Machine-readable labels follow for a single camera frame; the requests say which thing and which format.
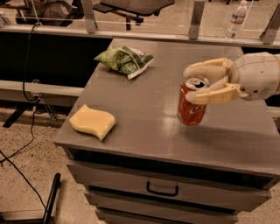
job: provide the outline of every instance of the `sponge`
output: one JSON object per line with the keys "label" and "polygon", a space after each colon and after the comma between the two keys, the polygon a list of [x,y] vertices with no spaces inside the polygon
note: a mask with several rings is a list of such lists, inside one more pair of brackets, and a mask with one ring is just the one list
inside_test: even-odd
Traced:
{"label": "sponge", "polygon": [[86,104],[69,119],[69,122],[75,130],[97,136],[100,141],[116,123],[110,113],[89,108]]}

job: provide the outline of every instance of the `water bottle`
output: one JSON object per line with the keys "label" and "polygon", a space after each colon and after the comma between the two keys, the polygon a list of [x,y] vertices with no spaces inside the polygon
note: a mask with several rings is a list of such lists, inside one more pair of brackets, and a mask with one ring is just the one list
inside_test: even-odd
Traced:
{"label": "water bottle", "polygon": [[227,28],[226,39],[236,39],[236,35],[242,28],[242,23],[247,16],[247,12],[247,1],[241,0],[230,19],[230,25]]}

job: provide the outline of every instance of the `robotic hand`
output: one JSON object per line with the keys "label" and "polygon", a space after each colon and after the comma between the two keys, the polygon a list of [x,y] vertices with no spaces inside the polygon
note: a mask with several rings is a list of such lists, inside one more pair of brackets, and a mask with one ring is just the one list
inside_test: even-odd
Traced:
{"label": "robotic hand", "polygon": [[206,78],[210,83],[209,87],[187,93],[185,98],[193,104],[267,99],[280,95],[280,54],[248,53],[235,62],[211,59],[190,65],[184,76]]}

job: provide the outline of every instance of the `green chip bag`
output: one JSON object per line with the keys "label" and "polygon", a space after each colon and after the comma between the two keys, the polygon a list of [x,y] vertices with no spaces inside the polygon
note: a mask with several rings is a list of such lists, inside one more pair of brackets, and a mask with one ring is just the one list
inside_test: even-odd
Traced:
{"label": "green chip bag", "polygon": [[115,71],[126,74],[130,80],[147,68],[153,61],[153,56],[131,47],[118,46],[102,52],[95,60]]}

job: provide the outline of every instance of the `can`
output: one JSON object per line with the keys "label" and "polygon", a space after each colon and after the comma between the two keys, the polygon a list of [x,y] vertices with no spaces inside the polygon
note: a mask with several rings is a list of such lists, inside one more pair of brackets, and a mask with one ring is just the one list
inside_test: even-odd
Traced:
{"label": "can", "polygon": [[186,94],[190,91],[197,91],[200,88],[209,87],[208,79],[201,76],[188,76],[180,87],[178,99],[178,119],[184,125],[198,125],[207,108],[205,104],[192,104],[186,99]]}

